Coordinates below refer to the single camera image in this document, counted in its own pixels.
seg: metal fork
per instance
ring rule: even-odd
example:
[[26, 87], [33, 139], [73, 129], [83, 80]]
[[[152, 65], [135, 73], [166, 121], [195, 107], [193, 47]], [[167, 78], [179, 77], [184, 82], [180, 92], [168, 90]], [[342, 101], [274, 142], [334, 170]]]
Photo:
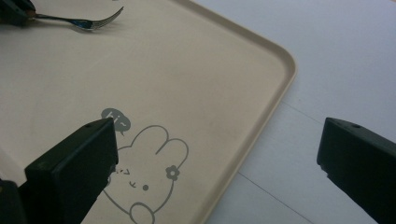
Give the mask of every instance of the metal fork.
[[102, 26], [105, 26], [105, 25], [109, 24], [111, 21], [114, 21], [121, 14], [122, 10], [123, 10], [123, 7], [118, 12], [116, 12], [114, 15], [110, 16], [107, 19], [101, 20], [101, 21], [88, 21], [88, 20], [83, 20], [83, 19], [67, 19], [67, 18], [61, 18], [61, 17], [47, 16], [47, 15], [43, 15], [43, 14], [35, 14], [34, 18], [39, 19], [39, 20], [67, 21], [82, 30], [91, 31], [91, 30], [96, 30]]

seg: tray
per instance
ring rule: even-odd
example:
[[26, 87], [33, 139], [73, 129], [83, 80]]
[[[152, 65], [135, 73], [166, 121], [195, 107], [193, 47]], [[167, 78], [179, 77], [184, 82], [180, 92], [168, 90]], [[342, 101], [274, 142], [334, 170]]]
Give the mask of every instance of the tray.
[[113, 117], [120, 164], [84, 223], [205, 222], [294, 79], [294, 60], [191, 1], [93, 3], [36, 6], [87, 18], [125, 9], [88, 34], [59, 22], [0, 26], [0, 176], [23, 183], [35, 158]]

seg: rabbit face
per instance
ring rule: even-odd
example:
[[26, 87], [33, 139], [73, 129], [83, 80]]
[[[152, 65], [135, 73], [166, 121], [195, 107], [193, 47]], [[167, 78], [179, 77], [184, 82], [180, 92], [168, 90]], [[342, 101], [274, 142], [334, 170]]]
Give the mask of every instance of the rabbit face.
[[148, 126], [119, 149], [119, 165], [109, 178], [106, 196], [134, 223], [154, 223], [170, 199], [187, 159], [188, 145], [169, 138], [162, 126]]

